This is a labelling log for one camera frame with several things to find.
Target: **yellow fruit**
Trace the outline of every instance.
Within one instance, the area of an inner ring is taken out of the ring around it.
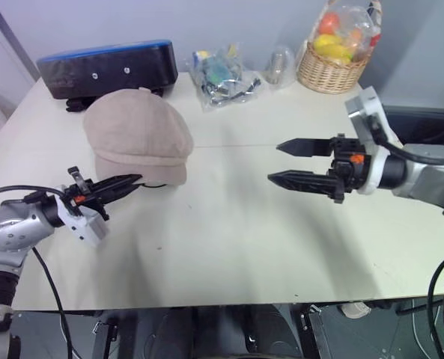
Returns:
[[[326,46],[326,45],[332,45],[332,44],[339,44],[342,43],[343,39],[336,35],[328,35],[328,34],[322,34],[318,35],[316,39],[314,39],[313,47],[315,51],[319,49],[320,47]]]
[[[338,65],[348,65],[351,63],[350,58],[329,58],[329,59]]]
[[[325,45],[318,49],[315,49],[317,54],[320,56],[325,56],[327,58],[351,58],[352,54],[350,50],[343,45],[339,44],[331,44],[331,45]]]

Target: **blue lid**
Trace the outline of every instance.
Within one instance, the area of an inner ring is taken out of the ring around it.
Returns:
[[[63,58],[80,58],[83,56],[98,55],[107,52],[118,52],[127,49],[144,49],[147,47],[167,46],[167,45],[171,45],[170,40],[150,40],[150,41],[142,41],[139,43],[123,43],[119,45],[92,47],[90,49],[79,49],[79,50],[59,52],[58,54],[49,55],[46,56],[45,58],[40,58],[38,62],[61,60]]]

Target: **cap brim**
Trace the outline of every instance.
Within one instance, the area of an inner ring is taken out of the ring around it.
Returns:
[[[95,172],[99,180],[122,174],[141,174],[143,183],[183,185],[186,182],[186,167],[129,165],[113,162],[95,155]]]

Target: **black cable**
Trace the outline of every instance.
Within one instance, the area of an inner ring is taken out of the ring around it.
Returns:
[[[438,277],[441,271],[444,269],[444,260],[440,263],[437,270],[434,271],[433,277],[430,281],[430,286],[428,287],[428,303],[426,307],[426,313],[428,315],[428,326],[430,327],[431,336],[433,337],[433,344],[437,350],[438,357],[444,359],[443,348],[441,346],[440,338],[438,337],[437,328],[434,324],[433,317],[433,296],[434,296],[434,286],[437,284]]]
[[[70,330],[69,325],[67,323],[67,317],[65,316],[64,308],[62,307],[62,302],[60,300],[60,297],[58,296],[57,288],[55,288],[54,281],[52,280],[52,276],[50,275],[49,269],[47,268],[47,264],[42,259],[42,256],[40,255],[39,251],[33,247],[32,251],[34,252],[36,258],[38,259],[40,265],[42,266],[42,269],[47,277],[47,280],[49,281],[50,288],[52,288],[52,291],[54,293],[55,301],[57,302],[57,308],[58,312],[60,313],[60,317],[62,319],[62,330],[64,331],[65,337],[67,338],[67,358],[73,359],[72,356],[72,339],[70,338]]]
[[[425,165],[442,166],[444,165],[444,159],[436,159],[434,157],[420,156],[414,153],[402,150],[396,147],[394,144],[390,144],[388,141],[380,141],[380,145],[385,147],[389,152],[401,159],[407,159],[408,161],[418,162]]]
[[[162,188],[165,186],[166,185],[146,185],[145,183],[142,183],[142,187],[145,187],[145,188]]]
[[[65,198],[65,193],[59,191],[56,188],[44,187],[41,185],[6,185],[5,187],[0,187],[0,193],[8,191],[43,191],[56,194],[60,197],[62,203],[65,205],[68,211],[74,215],[80,215],[80,210],[77,206],[72,206],[70,202]],[[6,200],[2,203],[21,203],[24,200]]]
[[[60,329],[62,331],[62,336],[64,337],[64,342],[65,344],[67,344],[67,336],[65,335],[65,330],[64,330],[64,326],[62,325],[62,317],[58,316],[58,324],[60,325]],[[72,345],[72,353],[75,356],[76,359],[82,359],[82,356],[79,354],[79,352],[77,351],[77,349],[75,349],[75,347]]]
[[[439,307],[440,305],[443,305],[442,299],[433,302],[433,308]],[[427,307],[427,304],[421,304],[416,307],[411,307],[408,309],[396,310],[395,313],[397,316],[407,316],[412,313],[417,313],[417,312],[421,312],[422,310],[426,310],[426,307]]]
[[[0,193],[7,191],[44,191],[57,194],[61,198],[64,198],[65,196],[65,193],[58,189],[43,187],[40,185],[6,185],[5,187],[0,187]]]

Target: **beige flat cap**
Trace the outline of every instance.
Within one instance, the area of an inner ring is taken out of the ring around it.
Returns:
[[[182,185],[193,140],[182,116],[148,89],[118,90],[85,112],[99,180],[141,174],[142,182]]]

